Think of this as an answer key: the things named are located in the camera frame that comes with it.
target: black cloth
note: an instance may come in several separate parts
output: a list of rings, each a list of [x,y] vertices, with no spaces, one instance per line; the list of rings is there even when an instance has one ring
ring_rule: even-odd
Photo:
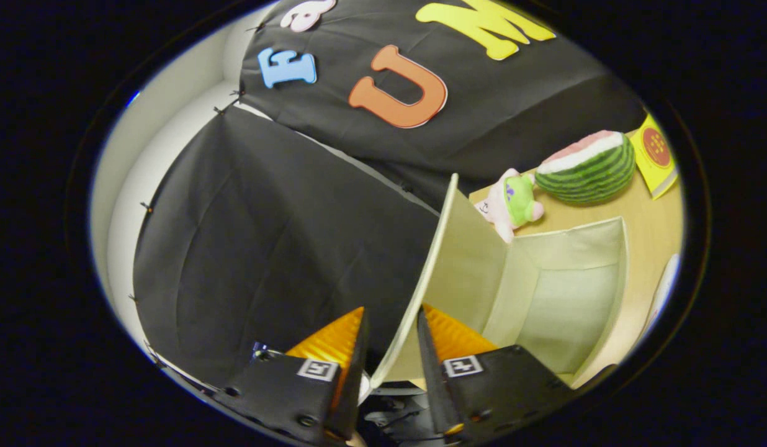
[[[362,305],[371,373],[437,225],[400,191],[235,107],[190,141],[150,206],[133,272],[143,331],[216,386],[255,341],[285,351]]]
[[[429,2],[337,2],[308,31],[279,26],[301,2],[279,2],[255,33],[241,71],[241,101],[375,167],[435,209],[452,172],[460,174],[460,190],[469,193],[510,167],[532,169],[591,133],[631,131],[645,119],[641,102],[624,83],[557,32],[544,42],[517,43],[517,53],[492,60],[485,47],[455,29],[418,22],[416,12]],[[441,3],[469,8],[460,0]],[[421,127],[393,127],[348,104],[364,76],[406,104],[421,98],[411,81],[370,68],[386,45],[396,45],[447,86],[445,107]],[[257,55],[268,47],[312,54],[316,83],[265,87]]]

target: green plush toy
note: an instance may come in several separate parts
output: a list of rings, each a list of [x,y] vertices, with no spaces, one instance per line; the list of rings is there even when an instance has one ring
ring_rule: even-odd
[[[513,240],[515,229],[543,215],[543,204],[536,202],[533,196],[534,186],[533,175],[519,175],[511,168],[491,187],[488,197],[475,204],[506,243]]]

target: black clip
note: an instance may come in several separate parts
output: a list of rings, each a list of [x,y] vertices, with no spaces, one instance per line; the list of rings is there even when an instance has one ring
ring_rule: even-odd
[[[262,22],[262,23],[260,23],[260,24],[259,24],[259,26],[255,26],[255,27],[253,27],[253,28],[249,28],[249,29],[246,29],[246,30],[245,30],[245,32],[246,32],[246,33],[248,33],[248,31],[251,31],[252,29],[254,29],[254,30],[255,30],[255,31],[254,31],[254,34],[257,34],[257,33],[259,33],[259,31],[260,31],[262,28],[265,28],[265,22]]]
[[[149,345],[149,342],[148,342],[147,340],[143,340],[143,344],[144,344],[144,345],[146,345],[146,350],[147,350],[147,352],[150,354],[151,358],[153,358],[153,359],[154,359],[154,361],[155,361],[155,366],[156,366],[157,368],[163,369],[163,368],[166,368],[166,367],[168,367],[168,365],[167,365],[166,363],[163,363],[163,362],[160,360],[160,357],[159,357],[159,356],[157,356],[157,353],[155,353],[153,350],[151,350],[151,346]]]

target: yellow card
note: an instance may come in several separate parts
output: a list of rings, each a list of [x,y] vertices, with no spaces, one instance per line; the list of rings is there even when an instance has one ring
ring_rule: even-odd
[[[678,178],[670,146],[650,114],[630,140],[634,146],[637,167],[651,192],[652,200],[656,200],[667,192]]]

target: foam letter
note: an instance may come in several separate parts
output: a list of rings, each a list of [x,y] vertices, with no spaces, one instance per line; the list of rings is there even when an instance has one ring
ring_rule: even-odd
[[[273,84],[295,79],[315,84],[318,80],[315,57],[312,54],[304,54],[300,60],[293,61],[296,56],[298,53],[290,50],[276,54],[273,54],[273,48],[260,51],[256,59],[259,60],[259,70],[262,71],[265,87],[273,88]]]
[[[312,28],[312,26],[320,20],[320,16],[333,8],[334,5],[336,5],[336,0],[312,0],[310,2],[301,3],[295,8],[290,9],[290,11],[287,11],[279,25],[281,25],[282,28],[287,28],[287,26],[289,26],[295,33],[306,31],[307,29]]]
[[[513,25],[519,26],[527,36],[535,40],[547,40],[556,37],[548,29],[542,28],[516,12],[490,0],[463,1],[474,9],[429,3],[417,11],[417,20],[425,23],[443,23],[455,31],[465,34],[480,45],[485,46],[486,54],[494,60],[502,60],[511,56],[519,51],[519,45],[510,40],[498,39],[491,33],[510,37],[517,42],[526,43],[526,45],[530,43],[530,40]]]
[[[400,51],[394,45],[381,48],[370,66],[375,71],[392,70],[423,89],[423,98],[411,105],[403,104],[376,88],[369,76],[359,79],[350,91],[350,105],[363,107],[395,127],[410,129],[423,125],[447,102],[447,86],[443,80],[413,60],[400,56]]]

